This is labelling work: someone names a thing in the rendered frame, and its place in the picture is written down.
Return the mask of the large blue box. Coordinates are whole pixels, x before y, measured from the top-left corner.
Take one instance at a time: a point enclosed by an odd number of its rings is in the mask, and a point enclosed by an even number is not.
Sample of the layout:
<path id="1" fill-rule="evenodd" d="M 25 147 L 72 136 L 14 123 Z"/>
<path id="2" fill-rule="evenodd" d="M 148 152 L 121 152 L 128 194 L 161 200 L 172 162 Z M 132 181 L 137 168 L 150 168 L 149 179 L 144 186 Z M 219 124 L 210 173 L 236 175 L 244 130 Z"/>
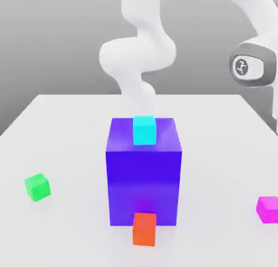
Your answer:
<path id="1" fill-rule="evenodd" d="M 174 119 L 157 118 L 156 125 L 155 145 L 134 145 L 132 119 L 111 121 L 105 155 L 112 226 L 133 225 L 135 213 L 176 225 L 182 148 Z"/>

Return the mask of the small green cube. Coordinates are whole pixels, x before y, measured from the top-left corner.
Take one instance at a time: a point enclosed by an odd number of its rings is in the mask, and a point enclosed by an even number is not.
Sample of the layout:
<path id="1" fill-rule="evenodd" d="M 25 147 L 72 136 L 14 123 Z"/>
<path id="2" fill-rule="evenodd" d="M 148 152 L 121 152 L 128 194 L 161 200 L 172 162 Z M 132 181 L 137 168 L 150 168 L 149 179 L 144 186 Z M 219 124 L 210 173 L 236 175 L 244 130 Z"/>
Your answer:
<path id="1" fill-rule="evenodd" d="M 34 201 L 40 201 L 51 195 L 48 179 L 41 173 L 24 180 L 27 194 Z"/>

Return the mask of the small magenta cube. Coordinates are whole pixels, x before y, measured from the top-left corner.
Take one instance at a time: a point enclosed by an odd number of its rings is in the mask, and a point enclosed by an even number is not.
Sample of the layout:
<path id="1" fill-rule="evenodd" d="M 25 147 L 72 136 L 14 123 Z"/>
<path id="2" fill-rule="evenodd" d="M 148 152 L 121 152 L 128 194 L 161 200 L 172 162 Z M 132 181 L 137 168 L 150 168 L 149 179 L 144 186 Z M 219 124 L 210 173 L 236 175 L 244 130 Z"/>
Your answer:
<path id="1" fill-rule="evenodd" d="M 264 224 L 278 224 L 278 196 L 260 196 L 256 212 Z"/>

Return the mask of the small cyan cube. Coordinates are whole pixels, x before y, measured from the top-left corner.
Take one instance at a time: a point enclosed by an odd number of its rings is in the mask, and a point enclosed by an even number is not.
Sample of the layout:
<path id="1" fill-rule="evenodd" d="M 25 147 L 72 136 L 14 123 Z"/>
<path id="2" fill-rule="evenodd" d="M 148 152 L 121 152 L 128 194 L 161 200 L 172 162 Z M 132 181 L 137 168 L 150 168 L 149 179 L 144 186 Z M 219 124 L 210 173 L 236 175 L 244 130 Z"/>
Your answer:
<path id="1" fill-rule="evenodd" d="M 134 116 L 132 134 L 134 145 L 156 144 L 156 119 L 154 116 Z"/>

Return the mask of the small orange cube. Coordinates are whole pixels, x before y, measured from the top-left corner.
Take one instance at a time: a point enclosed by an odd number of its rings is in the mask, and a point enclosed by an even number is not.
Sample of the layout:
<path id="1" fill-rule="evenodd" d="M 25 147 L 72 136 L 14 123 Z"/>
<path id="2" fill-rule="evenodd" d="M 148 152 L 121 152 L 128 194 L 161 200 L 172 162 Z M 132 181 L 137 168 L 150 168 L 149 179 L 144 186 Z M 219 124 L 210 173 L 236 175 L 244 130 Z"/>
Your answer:
<path id="1" fill-rule="evenodd" d="M 135 213 L 132 227 L 132 242 L 139 246 L 155 246 L 156 214 Z"/>

